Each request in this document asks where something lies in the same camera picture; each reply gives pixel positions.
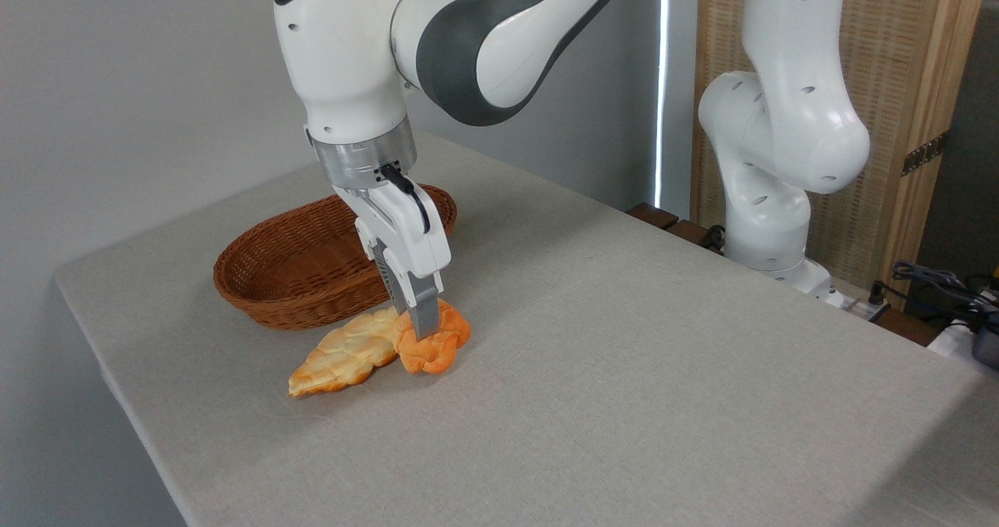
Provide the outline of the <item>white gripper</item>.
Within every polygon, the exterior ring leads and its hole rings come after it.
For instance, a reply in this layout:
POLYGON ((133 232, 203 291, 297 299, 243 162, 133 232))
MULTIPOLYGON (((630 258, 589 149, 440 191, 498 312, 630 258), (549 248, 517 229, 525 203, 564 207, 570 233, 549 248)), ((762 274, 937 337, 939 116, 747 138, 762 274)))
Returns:
POLYGON ((361 245, 377 265, 397 314, 409 315, 415 339, 422 341, 438 333, 443 282, 436 272, 449 265, 452 251, 428 193, 414 187, 414 193, 407 194, 389 183, 367 190, 340 187, 334 190, 357 215, 354 225, 361 245), (386 249, 397 260, 397 273, 407 272, 403 278, 389 267, 386 249), (413 302, 404 296, 404 285, 409 285, 414 293, 413 302))

